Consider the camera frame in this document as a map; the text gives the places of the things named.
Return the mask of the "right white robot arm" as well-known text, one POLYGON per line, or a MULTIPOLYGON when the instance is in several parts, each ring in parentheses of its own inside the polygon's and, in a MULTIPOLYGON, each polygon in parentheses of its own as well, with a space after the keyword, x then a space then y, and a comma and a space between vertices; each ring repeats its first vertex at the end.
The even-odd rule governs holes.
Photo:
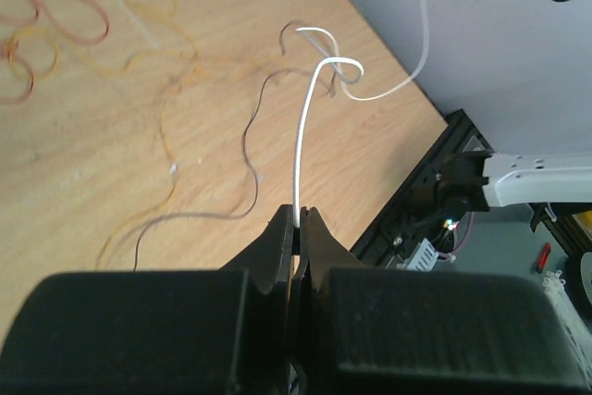
POLYGON ((439 174, 411 192, 416 215, 459 218, 515 204, 548 205, 559 216, 591 209, 589 154, 460 152, 445 160, 439 174))

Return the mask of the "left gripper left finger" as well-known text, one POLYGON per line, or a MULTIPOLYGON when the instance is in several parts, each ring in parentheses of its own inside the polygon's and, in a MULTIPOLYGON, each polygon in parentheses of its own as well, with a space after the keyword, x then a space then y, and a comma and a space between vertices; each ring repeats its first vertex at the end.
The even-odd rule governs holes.
POLYGON ((260 295, 286 302, 294 233, 292 205, 283 204, 263 232, 220 270, 247 272, 260 295))

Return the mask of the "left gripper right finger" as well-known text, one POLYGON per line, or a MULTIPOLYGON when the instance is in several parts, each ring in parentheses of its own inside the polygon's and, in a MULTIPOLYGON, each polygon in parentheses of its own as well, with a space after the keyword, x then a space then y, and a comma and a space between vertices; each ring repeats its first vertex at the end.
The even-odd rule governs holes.
POLYGON ((333 293, 347 279, 370 270, 330 232, 316 207, 303 208, 298 279, 312 293, 333 293))

